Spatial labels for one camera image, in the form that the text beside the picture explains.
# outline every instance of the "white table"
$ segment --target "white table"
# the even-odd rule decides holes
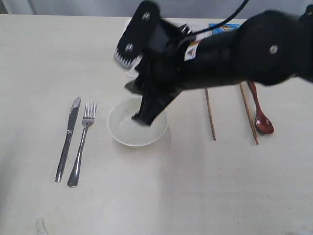
[[[0,234],[34,235],[37,217],[49,235],[291,235],[313,229],[313,86],[299,79],[258,86],[275,127],[274,135],[259,136],[260,145],[234,86],[210,89],[217,141],[203,91],[190,91],[166,109],[165,136],[128,149],[105,126],[110,109],[130,96],[125,72],[112,59],[125,21],[0,15]],[[63,180],[54,177],[77,96],[97,99],[98,111],[79,185],[68,188],[83,105]]]

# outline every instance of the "robotic arm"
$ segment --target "robotic arm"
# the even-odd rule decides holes
[[[184,90],[254,81],[272,86],[291,77],[313,82],[313,5],[301,17],[265,11],[240,28],[197,41],[187,25],[160,17],[143,1],[121,37],[114,57],[138,77],[125,88],[142,96],[133,120],[150,126]]]

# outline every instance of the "bowl rim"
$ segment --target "bowl rim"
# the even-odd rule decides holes
[[[123,144],[123,145],[125,145],[125,146],[128,146],[128,147],[143,147],[143,146],[150,145],[150,144],[152,144],[152,143],[158,141],[158,140],[165,134],[165,132],[166,132],[166,130],[167,130],[167,128],[168,128],[167,115],[166,115],[165,110],[163,110],[162,113],[164,113],[164,116],[165,116],[165,128],[164,128],[164,130],[161,132],[161,134],[160,134],[157,138],[155,138],[153,141],[149,141],[149,142],[142,143],[142,144],[129,144],[129,143],[126,143],[126,142],[120,140],[118,137],[116,137],[116,136],[113,134],[113,132],[112,132],[112,130],[111,130],[111,126],[110,126],[110,120],[111,120],[112,113],[113,113],[114,110],[115,110],[118,106],[120,106],[121,104],[126,103],[126,102],[129,102],[129,101],[131,101],[131,100],[138,100],[138,99],[141,100],[140,97],[130,97],[130,98],[128,98],[128,99],[125,99],[125,100],[119,102],[118,104],[116,104],[116,105],[110,110],[110,112],[109,112],[109,114],[108,114],[108,116],[107,116],[106,125],[107,125],[107,130],[109,131],[111,137],[112,137],[114,140],[116,140],[117,142],[119,142],[119,143],[121,143],[121,144]]]

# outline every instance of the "wooden spoon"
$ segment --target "wooden spoon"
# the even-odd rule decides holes
[[[274,132],[274,127],[272,125],[272,123],[270,122],[270,120],[263,114],[260,104],[259,104],[259,99],[258,99],[258,95],[256,92],[256,87],[254,82],[247,82],[251,93],[253,95],[253,99],[255,102],[255,108],[256,108],[256,115],[255,115],[255,128],[262,132],[263,134],[267,134],[270,135]]]

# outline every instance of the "screw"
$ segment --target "screw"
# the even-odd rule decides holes
[[[148,21],[148,20],[150,19],[150,13],[149,13],[149,12],[146,12],[145,14],[143,14],[142,19],[143,19],[144,21]]]
[[[271,54],[275,54],[278,51],[278,46],[277,45],[272,45],[269,49],[269,52]]]
[[[127,46],[125,47],[125,51],[126,52],[131,52],[133,50],[134,46],[133,44],[129,43],[127,44]]]

